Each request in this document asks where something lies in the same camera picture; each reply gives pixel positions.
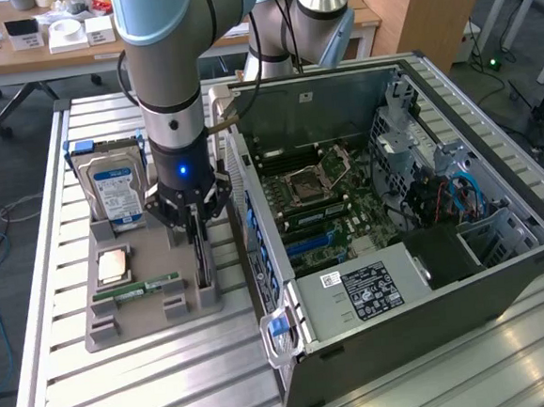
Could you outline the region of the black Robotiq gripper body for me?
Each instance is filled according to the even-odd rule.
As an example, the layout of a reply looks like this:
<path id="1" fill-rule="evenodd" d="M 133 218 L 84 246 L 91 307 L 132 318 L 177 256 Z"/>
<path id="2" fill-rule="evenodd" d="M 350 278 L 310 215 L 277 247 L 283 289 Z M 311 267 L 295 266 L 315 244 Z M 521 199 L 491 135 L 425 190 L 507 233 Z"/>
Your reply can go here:
<path id="1" fill-rule="evenodd" d="M 203 198 L 214 183 L 207 140 L 208 136 L 201 133 L 194 142 L 180 149 L 170 149 L 149 140 L 157 172 L 156 184 L 184 192 L 187 201 L 197 208 L 202 225 L 209 221 L 201 218 Z"/>

